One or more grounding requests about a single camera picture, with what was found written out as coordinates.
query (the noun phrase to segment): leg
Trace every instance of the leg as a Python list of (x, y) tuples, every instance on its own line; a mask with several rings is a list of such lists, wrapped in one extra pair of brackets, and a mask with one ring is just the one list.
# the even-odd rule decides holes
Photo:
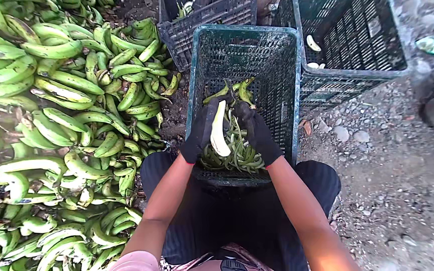
[[(341, 189), (337, 173), (316, 161), (301, 162), (295, 170), (328, 215)], [(236, 243), (276, 271), (307, 270), (304, 249), (274, 187), (242, 197), (236, 205), (241, 223)]]
[[(155, 152), (143, 161), (140, 175), (147, 198), (150, 198), (175, 157), (168, 152)], [(218, 237), (222, 229), (220, 216), (226, 204), (204, 193), (200, 184), (190, 178), (181, 205), (170, 224), (162, 256), (172, 265), (185, 264), (225, 245)]]

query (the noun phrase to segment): dirt ground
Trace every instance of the dirt ground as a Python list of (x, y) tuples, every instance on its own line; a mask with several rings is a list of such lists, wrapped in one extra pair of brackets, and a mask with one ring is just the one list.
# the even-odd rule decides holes
[[(410, 76), (326, 112), (302, 112), (312, 134), (300, 131), (300, 159), (328, 163), (340, 175), (330, 225), (362, 269), (434, 270), (434, 129), (419, 116), (434, 96), (434, 56), (414, 46), (434, 35), (434, 0), (394, 2)], [(121, 7), (116, 14), (127, 18), (158, 17), (156, 0), (124, 0)], [(185, 138), (189, 77), (183, 74), (173, 104), (164, 104), (161, 134), (173, 152)], [(336, 133), (335, 126), (346, 129), (347, 141), (338, 139), (343, 130)]]

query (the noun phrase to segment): forearm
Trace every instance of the forearm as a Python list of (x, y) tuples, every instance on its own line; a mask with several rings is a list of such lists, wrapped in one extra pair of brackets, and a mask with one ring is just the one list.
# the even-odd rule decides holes
[(135, 233), (128, 241), (122, 255), (144, 250), (160, 259), (168, 225), (182, 202), (193, 165), (178, 155), (148, 200)]
[(283, 156), (268, 167), (282, 207), (291, 221), (313, 271), (359, 270), (331, 230), (321, 205)]
[(298, 233), (329, 228), (319, 202), (283, 156), (267, 170), (282, 207)]
[(192, 168), (193, 164), (187, 163), (179, 154), (148, 200), (143, 219), (170, 224), (182, 202)]

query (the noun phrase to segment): dark pants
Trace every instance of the dark pants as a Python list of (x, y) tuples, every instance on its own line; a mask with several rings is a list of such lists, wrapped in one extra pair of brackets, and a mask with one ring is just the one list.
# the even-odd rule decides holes
[[(174, 159), (167, 152), (145, 158), (140, 175), (147, 198)], [(321, 162), (305, 161), (298, 163), (295, 171), (328, 216), (341, 190), (335, 170)], [(265, 188), (216, 188), (190, 178), (168, 228), (162, 255), (172, 265), (185, 264), (230, 242), (275, 271), (307, 270), (299, 237), (272, 184)]]

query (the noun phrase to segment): knee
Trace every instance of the knee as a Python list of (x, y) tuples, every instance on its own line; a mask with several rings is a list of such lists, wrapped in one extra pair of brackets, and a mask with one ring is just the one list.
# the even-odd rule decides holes
[(300, 162), (295, 167), (296, 173), (302, 178), (311, 178), (315, 182), (326, 182), (341, 188), (341, 181), (337, 172), (330, 165), (323, 162), (308, 160)]
[(140, 175), (144, 175), (155, 169), (168, 169), (172, 165), (172, 155), (166, 151), (157, 151), (143, 159)]
[(166, 151), (156, 151), (143, 159), (142, 168), (144, 166), (152, 166), (155, 163), (162, 163), (162, 161), (171, 161), (172, 155)]

